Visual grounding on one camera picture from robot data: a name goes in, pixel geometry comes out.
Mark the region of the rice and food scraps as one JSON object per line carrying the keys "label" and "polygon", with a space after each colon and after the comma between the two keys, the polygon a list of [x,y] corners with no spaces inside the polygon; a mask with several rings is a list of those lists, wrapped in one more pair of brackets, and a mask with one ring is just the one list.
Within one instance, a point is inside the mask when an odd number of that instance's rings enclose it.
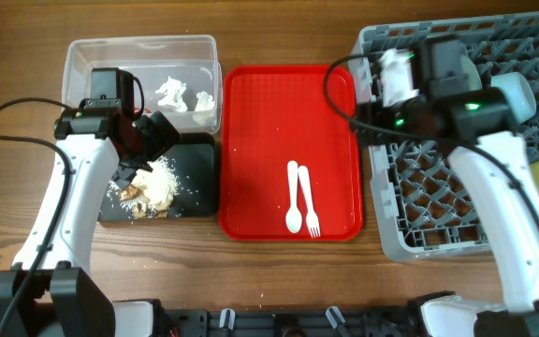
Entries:
{"label": "rice and food scraps", "polygon": [[154,218],[169,215],[169,208],[179,194],[181,184],[173,164],[164,156],[149,163],[152,171],[139,169],[133,181],[120,188],[110,182],[107,198],[111,208],[125,211],[130,218]]}

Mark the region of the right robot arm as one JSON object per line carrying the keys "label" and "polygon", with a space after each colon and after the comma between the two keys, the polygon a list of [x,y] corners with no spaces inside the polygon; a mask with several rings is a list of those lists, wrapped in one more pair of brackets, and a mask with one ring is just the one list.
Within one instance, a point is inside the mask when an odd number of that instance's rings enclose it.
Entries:
{"label": "right robot arm", "polygon": [[471,201],[503,286],[503,305],[441,294],[418,304],[428,336],[539,336],[539,195],[526,144],[498,89],[419,96],[358,107],[352,121],[373,141],[434,141]]}

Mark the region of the white plastic spoon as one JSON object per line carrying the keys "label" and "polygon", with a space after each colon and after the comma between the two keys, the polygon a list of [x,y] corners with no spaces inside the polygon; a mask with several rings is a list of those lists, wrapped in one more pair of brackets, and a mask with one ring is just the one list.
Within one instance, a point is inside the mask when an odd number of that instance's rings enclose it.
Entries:
{"label": "white plastic spoon", "polygon": [[285,215],[285,223],[287,229],[293,234],[299,233],[302,227],[302,215],[298,207],[298,168],[299,165],[294,160],[287,163],[289,209]]}

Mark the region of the white tissue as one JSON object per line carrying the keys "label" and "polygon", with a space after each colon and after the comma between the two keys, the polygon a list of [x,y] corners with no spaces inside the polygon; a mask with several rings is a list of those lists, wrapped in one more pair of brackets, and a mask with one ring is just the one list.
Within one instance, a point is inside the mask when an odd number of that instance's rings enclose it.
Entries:
{"label": "white tissue", "polygon": [[212,110],[215,107],[215,101],[212,95],[205,91],[197,93],[197,104],[195,111],[207,111]]}
{"label": "white tissue", "polygon": [[171,108],[175,112],[186,112],[187,105],[183,100],[186,84],[168,77],[155,92],[163,97],[157,101],[159,107]]}

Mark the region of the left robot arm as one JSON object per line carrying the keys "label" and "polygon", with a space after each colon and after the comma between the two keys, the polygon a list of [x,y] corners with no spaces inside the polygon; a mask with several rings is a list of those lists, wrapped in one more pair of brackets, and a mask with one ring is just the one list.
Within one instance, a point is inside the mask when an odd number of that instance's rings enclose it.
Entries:
{"label": "left robot arm", "polygon": [[55,164],[32,232],[0,271],[0,336],[174,336],[159,300],[113,302],[90,276],[107,185],[128,157],[136,172],[181,140],[161,112],[63,107]]}

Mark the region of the light blue bowl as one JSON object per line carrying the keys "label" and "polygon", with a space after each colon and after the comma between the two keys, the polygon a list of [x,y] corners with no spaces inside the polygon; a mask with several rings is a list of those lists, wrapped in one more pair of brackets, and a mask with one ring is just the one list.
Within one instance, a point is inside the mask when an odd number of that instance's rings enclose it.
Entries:
{"label": "light blue bowl", "polygon": [[523,124],[535,115],[536,100],[531,86],[522,74],[511,72],[493,76],[490,86],[503,92],[519,124]]}

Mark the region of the white plastic fork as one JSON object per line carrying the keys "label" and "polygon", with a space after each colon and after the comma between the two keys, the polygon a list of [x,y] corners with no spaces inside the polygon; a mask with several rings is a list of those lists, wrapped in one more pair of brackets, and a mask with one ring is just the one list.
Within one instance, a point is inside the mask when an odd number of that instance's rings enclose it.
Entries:
{"label": "white plastic fork", "polygon": [[306,225],[312,238],[316,239],[321,236],[319,218],[315,212],[313,205],[313,192],[311,186],[310,172],[306,166],[298,168],[299,182],[301,185],[303,197],[307,207],[305,217]]}

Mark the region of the large light blue plate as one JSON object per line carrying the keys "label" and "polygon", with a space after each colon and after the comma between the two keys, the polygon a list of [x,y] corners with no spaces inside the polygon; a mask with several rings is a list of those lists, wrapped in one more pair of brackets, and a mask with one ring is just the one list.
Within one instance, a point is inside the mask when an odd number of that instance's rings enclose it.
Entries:
{"label": "large light blue plate", "polygon": [[469,89],[471,91],[481,90],[482,81],[476,68],[476,65],[466,55],[462,55],[460,57],[460,60],[462,70],[468,77]]}

